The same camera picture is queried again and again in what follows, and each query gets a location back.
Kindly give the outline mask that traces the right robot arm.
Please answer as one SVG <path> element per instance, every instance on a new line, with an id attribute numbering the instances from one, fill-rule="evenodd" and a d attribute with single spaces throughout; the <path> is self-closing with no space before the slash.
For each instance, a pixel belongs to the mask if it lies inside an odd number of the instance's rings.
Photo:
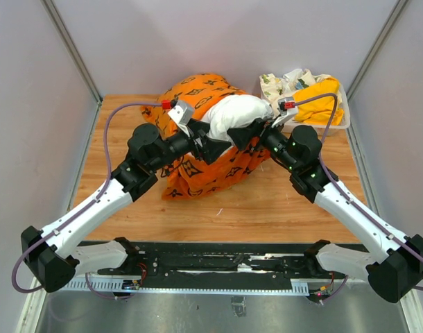
<path id="1" fill-rule="evenodd" d="M 327 271 L 367 282 L 384 300 L 399 302 L 423 280 L 423 237 L 391 226 L 364 205 L 320 159 L 322 142 L 311 126 L 297 126 L 286 137 L 260 119 L 228 130 L 237 148 L 257 138 L 272 159 L 290 173 L 296 192 L 336 217 L 366 251 L 319 241 L 307 252 L 304 270 L 313 278 Z"/>

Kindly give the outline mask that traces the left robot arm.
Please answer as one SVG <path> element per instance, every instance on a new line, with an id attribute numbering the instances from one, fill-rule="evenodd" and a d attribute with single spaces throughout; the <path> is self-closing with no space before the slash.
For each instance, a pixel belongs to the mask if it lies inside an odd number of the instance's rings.
<path id="1" fill-rule="evenodd" d="M 157 127 L 145 123 L 135 128 L 128 152 L 106 181 L 85 201 L 57 221 L 21 234 L 24 262 L 48 293 L 65 287 L 73 277 L 111 269 L 128 275 L 138 266 L 139 251 L 125 238 L 94 246 L 81 241 L 113 214 L 135 202 L 156 182 L 157 171 L 190 153 L 208 164 L 230 146 L 211 139 L 209 124 L 191 120 L 191 129 L 162 139 Z"/>

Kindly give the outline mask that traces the orange patterned pillowcase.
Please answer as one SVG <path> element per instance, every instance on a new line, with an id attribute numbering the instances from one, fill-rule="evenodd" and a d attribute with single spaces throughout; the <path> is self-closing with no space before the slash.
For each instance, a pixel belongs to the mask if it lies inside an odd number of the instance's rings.
<path id="1" fill-rule="evenodd" d="M 158 102 L 180 99 L 195 109 L 194 119 L 201 119 L 206 112 L 218 102 L 230 96 L 245 95 L 242 89 L 230 85 L 218 74 L 195 74 L 181 80 L 161 94 Z M 208 165 L 190 155 L 175 161 L 173 166 L 166 167 L 168 180 L 162 199 L 200 198 L 230 188 L 245 180 L 262 162 L 270 158 L 270 153 L 247 148 L 238 151 L 230 148 L 215 163 Z"/>

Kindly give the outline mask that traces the white pillow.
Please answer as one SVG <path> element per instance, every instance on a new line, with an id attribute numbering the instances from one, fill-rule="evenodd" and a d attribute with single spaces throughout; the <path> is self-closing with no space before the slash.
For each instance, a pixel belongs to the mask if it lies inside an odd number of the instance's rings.
<path id="1" fill-rule="evenodd" d="M 273 109 L 265 100 L 243 94 L 226 96 L 208 109 L 201 121 L 209 124 L 207 136 L 210 139 L 234 145 L 234 141 L 227 134 L 229 129 L 244 128 L 257 118 L 269 120 L 274 115 Z"/>

